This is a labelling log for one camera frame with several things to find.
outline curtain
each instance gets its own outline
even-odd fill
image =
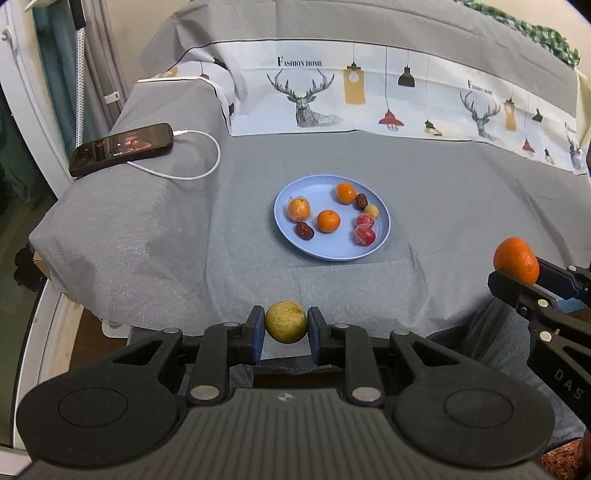
[[[83,0],[86,17],[84,140],[104,137],[128,97],[102,0]],[[47,87],[68,155],[76,148],[76,33],[68,0],[33,9]],[[105,97],[119,93],[119,100]]]
[[[76,32],[70,5],[58,0],[33,9],[47,88],[68,155],[76,148]],[[85,92],[85,141],[103,136],[108,126],[97,115],[92,88]]]
[[[115,45],[112,42],[111,25],[106,3],[103,0],[82,0],[86,16],[86,62],[94,78],[97,93],[104,98],[119,92],[121,100],[108,105],[113,123],[129,97],[129,90],[123,81]]]

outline red date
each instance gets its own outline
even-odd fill
[[[297,222],[295,225],[295,234],[303,240],[312,240],[314,230],[305,222]]]
[[[363,210],[367,205],[368,198],[363,193],[359,193],[355,197],[355,208],[357,208],[357,210]]]

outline wrapped fruit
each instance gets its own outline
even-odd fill
[[[287,205],[287,215],[293,222],[304,222],[311,215],[310,202],[304,197],[291,199]]]
[[[303,240],[312,240],[314,230],[305,222],[297,222],[295,225],[295,234]]]
[[[355,243],[362,247],[367,247],[375,242],[375,232],[372,230],[371,225],[368,223],[362,223],[355,229]]]
[[[374,219],[379,217],[379,210],[375,205],[369,204],[364,208],[363,211],[370,214],[372,217],[374,217]]]
[[[363,223],[367,223],[369,226],[372,226],[374,222],[374,217],[365,212],[360,213],[355,219],[355,225],[362,225]]]
[[[355,208],[357,208],[357,210],[363,211],[363,209],[365,207],[367,207],[367,205],[368,205],[368,198],[363,193],[359,193],[355,197]]]

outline wall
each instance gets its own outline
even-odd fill
[[[115,48],[123,75],[133,85],[144,77],[138,57],[159,26],[186,0],[103,0],[106,4]],[[554,28],[577,48],[580,69],[591,76],[591,25],[566,0],[486,0],[485,3],[533,24]]]
[[[187,0],[102,0],[111,22],[115,50],[119,56],[122,74],[129,89],[144,78],[138,57],[170,15]]]
[[[591,76],[591,25],[566,0],[486,0],[483,3],[531,24],[560,32],[569,41],[570,48],[579,51],[579,70]]]

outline smartphone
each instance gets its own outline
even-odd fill
[[[102,168],[157,157],[173,147],[173,129],[156,124],[80,145],[70,159],[70,175],[81,177]]]

